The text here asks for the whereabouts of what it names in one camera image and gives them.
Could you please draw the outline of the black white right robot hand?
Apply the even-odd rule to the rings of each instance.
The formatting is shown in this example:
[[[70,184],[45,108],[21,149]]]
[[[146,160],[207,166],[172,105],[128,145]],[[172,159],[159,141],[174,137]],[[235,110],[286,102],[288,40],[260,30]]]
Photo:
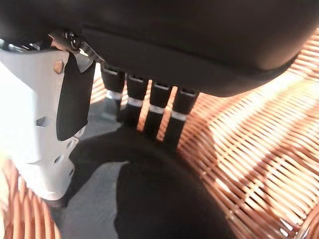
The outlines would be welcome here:
[[[218,97],[286,71],[319,22],[316,0],[3,0],[0,145],[41,198],[64,197],[70,143],[87,124],[96,63]]]

